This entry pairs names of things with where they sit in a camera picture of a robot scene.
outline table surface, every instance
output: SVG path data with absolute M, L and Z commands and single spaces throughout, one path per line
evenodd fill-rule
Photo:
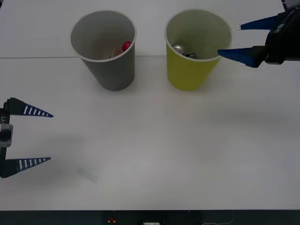
M 0 180 L 0 210 L 298 209 L 299 63 L 222 59 L 195 92 L 165 57 L 136 57 L 125 90 L 104 90 L 79 58 L 0 59 L 12 116 L 7 158 L 52 157 Z
M 136 55 L 165 55 L 164 28 L 176 13 L 202 8 L 232 28 L 233 46 L 263 45 L 267 32 L 239 24 L 283 12 L 281 0 L 6 0 L 0 10 L 0 58 L 70 57 L 68 36 L 83 15 L 118 10 L 136 24 Z

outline paper cup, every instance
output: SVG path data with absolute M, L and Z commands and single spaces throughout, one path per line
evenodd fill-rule
M 196 90 L 209 76 L 220 56 L 218 49 L 231 43 L 229 25 L 219 16 L 204 10 L 183 11 L 165 26 L 167 70 L 170 83 L 180 90 Z M 187 58 L 172 46 L 180 45 L 184 54 L 195 53 L 197 60 Z
M 69 41 L 103 88 L 122 90 L 135 77 L 135 39 L 135 24 L 128 17 L 115 11 L 97 11 L 75 24 Z M 121 50 L 126 41 L 131 46 L 110 59 L 113 50 Z

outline gray paper cup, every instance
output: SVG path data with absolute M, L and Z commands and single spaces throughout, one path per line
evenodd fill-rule
M 122 90 L 135 78 L 135 24 L 115 11 L 97 11 L 81 18 L 70 34 L 70 45 L 107 90 Z M 109 58 L 114 49 L 130 41 L 122 54 Z

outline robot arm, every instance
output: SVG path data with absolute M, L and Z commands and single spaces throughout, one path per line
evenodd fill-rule
M 278 65 L 285 60 L 300 61 L 300 0 L 282 2 L 284 13 L 241 26 L 241 30 L 270 30 L 265 46 L 218 50 L 218 54 L 253 68 L 263 61 Z
M 18 172 L 32 168 L 38 164 L 48 161 L 50 157 L 45 158 L 19 158 L 6 159 L 7 148 L 10 147 L 13 137 L 13 125 L 9 124 L 10 115 L 18 116 L 41 116 L 53 117 L 32 105 L 26 104 L 14 97 L 4 103 L 3 109 L 0 109 L 0 177 L 10 177 Z

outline red ball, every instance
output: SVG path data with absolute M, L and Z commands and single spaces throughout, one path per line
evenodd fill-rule
M 122 46 L 122 51 L 126 51 L 129 47 L 131 46 L 131 42 L 127 41 L 124 43 L 124 45 Z

